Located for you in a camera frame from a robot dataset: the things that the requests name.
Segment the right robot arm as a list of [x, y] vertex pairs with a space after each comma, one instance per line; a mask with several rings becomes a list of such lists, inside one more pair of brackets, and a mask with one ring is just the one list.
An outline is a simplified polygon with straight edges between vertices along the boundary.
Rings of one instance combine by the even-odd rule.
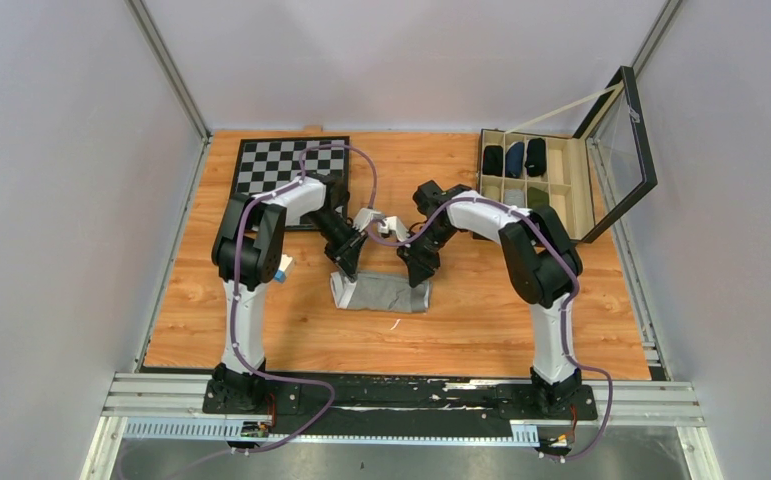
[[557, 417], [582, 385], [573, 350], [571, 307], [583, 265], [556, 211], [505, 206], [457, 185], [443, 190], [434, 181], [412, 196], [426, 218], [421, 229], [398, 247], [409, 283], [430, 279], [440, 266], [440, 249], [459, 231], [497, 243], [508, 278], [529, 306], [535, 351], [530, 368], [532, 403], [545, 417]]

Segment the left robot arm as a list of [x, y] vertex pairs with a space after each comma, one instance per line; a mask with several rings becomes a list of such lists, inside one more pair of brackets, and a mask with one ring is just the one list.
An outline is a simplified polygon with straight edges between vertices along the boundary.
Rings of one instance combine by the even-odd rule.
[[319, 174], [260, 195], [230, 196], [211, 253], [227, 300], [225, 347], [208, 383], [205, 412], [254, 413], [266, 403], [264, 308], [267, 288], [283, 268], [287, 219], [314, 225], [340, 278], [357, 279], [365, 236], [337, 211], [348, 198], [341, 177]]

